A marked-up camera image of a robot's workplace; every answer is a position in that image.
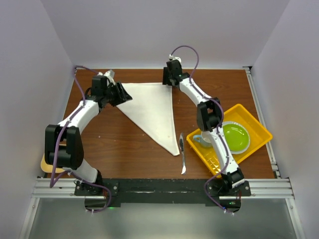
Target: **glass panel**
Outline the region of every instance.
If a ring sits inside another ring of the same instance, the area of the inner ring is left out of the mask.
[[[84,199],[41,199],[31,239],[295,239],[283,199],[243,199],[231,216],[200,204],[122,204],[91,214]]]

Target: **wooden board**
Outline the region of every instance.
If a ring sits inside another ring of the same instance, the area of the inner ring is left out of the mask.
[[[84,90],[94,73],[78,70],[77,79]],[[225,110],[242,104],[254,117],[256,108],[244,70],[197,70],[193,78],[209,95],[218,97]],[[115,81],[122,83],[161,82],[162,70],[119,69]],[[176,137],[197,129],[196,107],[173,88]],[[81,94],[73,84],[65,117],[78,105]],[[209,178],[206,166],[185,140],[186,176],[181,175],[181,156],[172,156],[156,144],[119,109],[110,105],[95,117],[82,133],[85,159],[105,178]],[[240,164],[245,178],[274,178],[266,147]]]

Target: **black mounting plate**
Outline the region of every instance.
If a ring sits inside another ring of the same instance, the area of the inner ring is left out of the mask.
[[[216,206],[204,192],[207,179],[103,179],[112,192],[110,207],[120,207],[122,203],[165,203],[165,204],[205,204]],[[210,195],[222,205],[219,196],[235,196],[241,190],[242,196],[250,196],[249,182],[245,181],[227,194],[218,191],[213,180],[208,184]],[[83,189],[75,189],[75,196],[91,196]],[[85,199],[86,207],[102,207],[104,199]]]

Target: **white napkin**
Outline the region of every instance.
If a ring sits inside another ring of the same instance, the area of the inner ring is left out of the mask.
[[[120,111],[172,155],[179,155],[171,87],[161,83],[128,83],[123,87],[133,99],[118,105]]]

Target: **yellow tray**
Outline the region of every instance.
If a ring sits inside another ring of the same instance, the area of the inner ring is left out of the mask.
[[[241,154],[233,154],[233,157],[238,164],[273,138],[272,134],[265,127],[263,127],[258,120],[256,120],[241,104],[237,104],[227,110],[224,115],[224,121],[234,121],[240,123],[246,128],[250,135],[250,145],[248,149]],[[213,147],[204,148],[198,142],[194,141],[193,136],[196,134],[201,134],[200,129],[190,133],[186,137],[186,140],[195,150],[200,159],[204,162],[209,171],[215,175],[220,172],[216,152]]]

